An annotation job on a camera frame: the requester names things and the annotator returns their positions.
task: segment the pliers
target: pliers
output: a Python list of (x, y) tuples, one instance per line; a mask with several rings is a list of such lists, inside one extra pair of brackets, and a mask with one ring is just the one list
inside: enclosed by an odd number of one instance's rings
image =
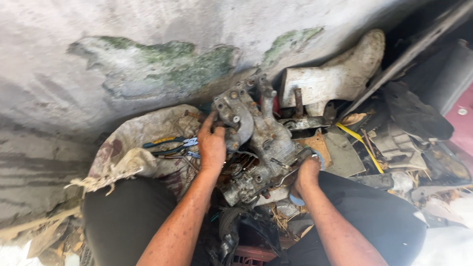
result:
[(143, 144), (143, 148), (151, 148), (151, 147), (155, 147), (155, 146), (158, 146), (164, 143), (170, 143), (170, 142), (182, 142), (183, 144), (179, 145), (178, 147), (174, 149), (170, 149), (166, 151), (154, 151), (151, 154), (153, 154), (154, 156), (157, 156), (157, 155), (173, 154), (176, 152), (180, 152), (189, 146), (197, 145), (197, 138), (187, 139), (185, 137), (166, 137), (166, 138), (155, 140), (153, 142), (145, 143)]

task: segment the dirty hand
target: dirty hand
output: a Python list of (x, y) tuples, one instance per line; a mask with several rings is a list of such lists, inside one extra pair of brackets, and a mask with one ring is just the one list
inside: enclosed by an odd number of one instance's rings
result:
[(202, 124), (197, 134), (197, 145), (201, 154), (201, 171), (210, 170), (220, 173), (227, 156), (225, 146), (225, 129), (221, 126), (215, 128), (214, 133), (210, 130), (218, 111), (213, 111)]
[(304, 193), (304, 189), (319, 186), (319, 171), (322, 167), (319, 157), (308, 156), (299, 168), (298, 178), (294, 184), (299, 194)]

